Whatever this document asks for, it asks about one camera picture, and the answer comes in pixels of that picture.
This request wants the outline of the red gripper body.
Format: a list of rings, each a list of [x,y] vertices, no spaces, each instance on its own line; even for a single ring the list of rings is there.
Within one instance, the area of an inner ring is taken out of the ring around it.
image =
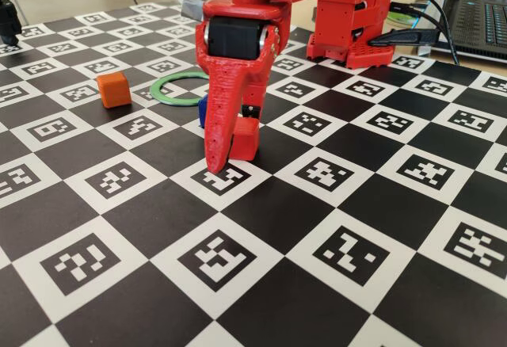
[[[200,67],[271,67],[290,32],[292,4],[276,0],[208,0],[196,27]]]

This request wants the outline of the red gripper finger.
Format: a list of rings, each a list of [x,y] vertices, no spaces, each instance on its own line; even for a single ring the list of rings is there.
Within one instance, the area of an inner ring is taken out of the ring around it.
[[[268,83],[272,62],[207,58],[204,66],[209,73],[204,149],[207,168],[215,174],[229,159],[254,159],[260,120],[242,116],[239,87],[244,82]]]
[[[267,82],[244,82],[239,87],[241,114],[260,120],[265,103]]]

